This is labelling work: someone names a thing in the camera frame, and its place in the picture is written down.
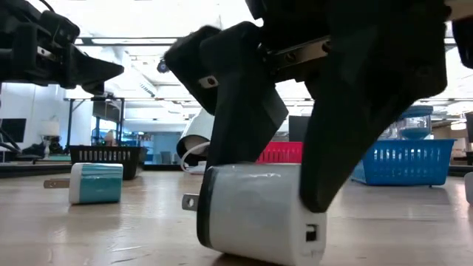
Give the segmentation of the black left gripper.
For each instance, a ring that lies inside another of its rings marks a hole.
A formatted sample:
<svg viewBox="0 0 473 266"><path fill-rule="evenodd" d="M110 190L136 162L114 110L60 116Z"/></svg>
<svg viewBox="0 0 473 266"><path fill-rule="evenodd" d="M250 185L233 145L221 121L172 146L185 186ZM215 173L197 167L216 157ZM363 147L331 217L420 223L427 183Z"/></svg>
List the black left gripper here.
<svg viewBox="0 0 473 266"><path fill-rule="evenodd" d="M37 10L28 1L1 0L1 82L72 84L92 95L103 95L105 81L124 73L120 64L93 58L73 46L79 27L49 4Z"/></svg>

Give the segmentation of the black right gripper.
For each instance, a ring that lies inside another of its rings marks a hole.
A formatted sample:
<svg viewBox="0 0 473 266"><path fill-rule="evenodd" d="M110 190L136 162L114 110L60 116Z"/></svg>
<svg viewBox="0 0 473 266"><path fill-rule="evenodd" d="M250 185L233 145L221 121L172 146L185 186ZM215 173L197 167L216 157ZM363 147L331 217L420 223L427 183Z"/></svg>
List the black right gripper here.
<svg viewBox="0 0 473 266"><path fill-rule="evenodd" d="M320 77L299 196L325 212L379 135L446 86L443 1L248 1L255 19L204 26L175 42L167 67L214 116L207 165L256 161L287 117L278 80Z"/></svg>

